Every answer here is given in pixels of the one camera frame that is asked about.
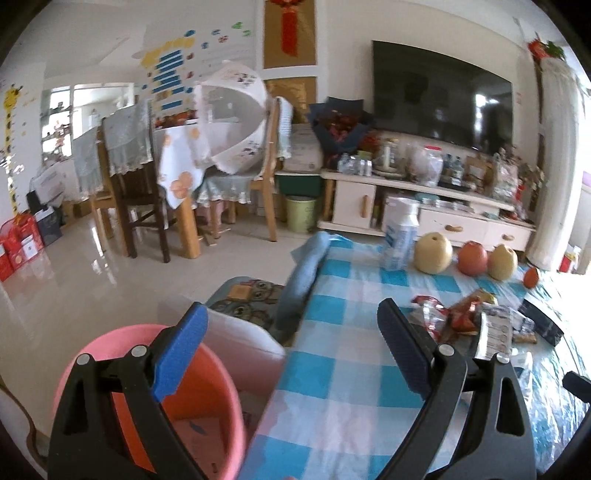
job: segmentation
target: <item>blue gripper pad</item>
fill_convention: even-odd
[[[167,344],[154,364],[152,393],[162,402],[173,395],[207,332],[207,307],[195,302],[168,333]]]
[[[404,381],[425,400],[431,394],[429,371],[434,340],[424,329],[414,329],[392,299],[379,304],[378,327]]]

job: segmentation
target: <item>wooden chair leg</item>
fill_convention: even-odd
[[[220,238],[220,219],[217,216],[217,206],[220,202],[221,200],[209,202],[209,217],[212,223],[212,235],[215,240]]]
[[[236,223],[236,202],[230,202],[228,206],[228,223]]]
[[[158,192],[155,194],[156,204],[154,205],[154,216],[156,217],[156,225],[158,226],[158,236],[160,237],[160,250],[164,263],[170,262],[170,248],[168,247],[168,239],[166,238],[166,229],[164,225],[164,213],[162,210],[161,200],[158,198]]]
[[[119,246],[121,247],[121,255],[124,257],[129,256],[129,251],[127,250],[127,243],[125,242],[125,234],[123,232],[123,225],[121,224],[121,216],[119,214],[119,209],[117,211],[117,231],[119,232]]]
[[[95,219],[96,234],[99,237],[100,249],[103,252],[106,252],[109,247],[109,242],[107,241],[105,231],[103,230],[99,209],[96,208],[96,204],[92,199],[90,200],[90,209],[92,210],[92,216]]]
[[[131,222],[129,221],[129,209],[123,201],[121,184],[119,183],[121,180],[118,178],[118,176],[113,176],[111,178],[114,193],[113,196],[115,197],[119,224],[121,225],[121,230],[123,232],[123,242],[125,243],[125,249],[128,251],[131,258],[137,258],[138,251],[135,249],[134,229],[132,228]]]
[[[262,202],[265,207],[267,228],[269,229],[269,241],[277,242],[277,221],[275,220],[275,207],[273,205],[273,191],[271,185],[264,183],[262,186]]]
[[[111,225],[111,217],[109,216],[109,209],[100,209],[100,218],[103,220],[103,228],[105,229],[105,236],[108,239],[113,238],[113,225]]]

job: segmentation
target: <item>bag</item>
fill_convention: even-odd
[[[60,206],[66,191],[66,182],[59,164],[54,163],[32,179],[31,186],[37,192],[41,203]]]

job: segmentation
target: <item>giraffe wall sticker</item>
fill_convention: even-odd
[[[13,83],[4,95],[4,110],[6,112],[6,120],[4,125],[4,151],[6,159],[4,165],[6,174],[8,176],[8,194],[10,196],[10,204],[12,206],[12,212],[14,215],[18,213],[17,206],[17,191],[14,187],[14,177],[12,172],[12,127],[14,124],[14,108],[17,105],[18,98],[21,96],[22,86],[19,88],[15,87]]]

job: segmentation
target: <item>white bottle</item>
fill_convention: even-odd
[[[381,267],[394,271],[406,267],[418,235],[418,202],[407,198],[394,198],[388,203],[394,211],[384,219],[386,224]]]

